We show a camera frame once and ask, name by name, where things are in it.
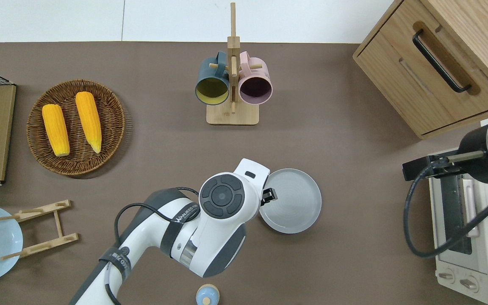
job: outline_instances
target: pink mug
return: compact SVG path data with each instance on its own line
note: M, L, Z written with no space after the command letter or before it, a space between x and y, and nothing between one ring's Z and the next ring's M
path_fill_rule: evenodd
M250 66L261 64L261 68L250 69ZM272 83L267 64L257 57L250 58L248 52L240 53L240 71L238 77L238 95L252 105L267 102L272 96Z

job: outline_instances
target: wooden plate stand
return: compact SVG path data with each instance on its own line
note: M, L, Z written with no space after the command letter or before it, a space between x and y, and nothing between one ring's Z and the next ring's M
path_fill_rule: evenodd
M18 213L13 214L11 216L0 217L0 220L15 219L17 222L25 222L26 220L30 220L35 217L43 216L48 213L54 213L54 218L56 218L56 229L58 230L58 235L59 235L58 238L52 239L51 241L45 241L44 243L39 243L31 247L23 248L22 251L20 252L2 256L0 257L0 259L4 260L18 255L22 258L28 255L39 253L41 251L45 251L47 249L52 249L53 247L70 243L72 241L78 241L77 233L64 236L61 230L60 216L58 215L58 211L64 208L68 208L70 206L71 206L70 201L64 200L46 206L33 208L31 210L20 210Z

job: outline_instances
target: wooden cabinet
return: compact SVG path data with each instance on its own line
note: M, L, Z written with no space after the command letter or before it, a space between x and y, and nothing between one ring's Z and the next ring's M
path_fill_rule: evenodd
M396 0L354 60L421 139L488 118L488 0Z

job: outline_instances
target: oven door handle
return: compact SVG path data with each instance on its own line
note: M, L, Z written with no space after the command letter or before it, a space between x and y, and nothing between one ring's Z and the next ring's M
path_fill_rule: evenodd
M476 218L476 198L474 196L474 183L471 179L463 179L464 205L466 208L466 223ZM480 230L475 226L467 237L480 236Z

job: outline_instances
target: wooden mug tree stand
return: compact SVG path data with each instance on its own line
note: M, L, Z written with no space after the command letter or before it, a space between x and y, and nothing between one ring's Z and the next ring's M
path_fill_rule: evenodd
M11 216L0 217L0 220L15 219L17 222L25 222L26 220L30 220L35 217L43 216L48 213L54 213L54 217L56 218L56 229L58 230L58 235L59 235L58 238L52 239L51 241L45 241L44 243L39 243L31 247L23 248L22 251L2 256L0 257L0 260L4 260L15 256L20 256L22 258L28 255L39 253L41 251L52 249L53 247L70 243L72 241L78 241L77 233L64 236L61 230L60 216L58 215L58 211L64 208L68 208L70 206L71 206L70 201L64 200L64 201L52 203L50 205L33 208L31 210L20 210L18 213L13 214Z
M229 97L216 106L207 105L207 122L211 125L255 125L259 123L259 105L245 103L238 96L240 68L240 37L236 36L236 9L231 3L231 36L227 37L227 63L229 71Z

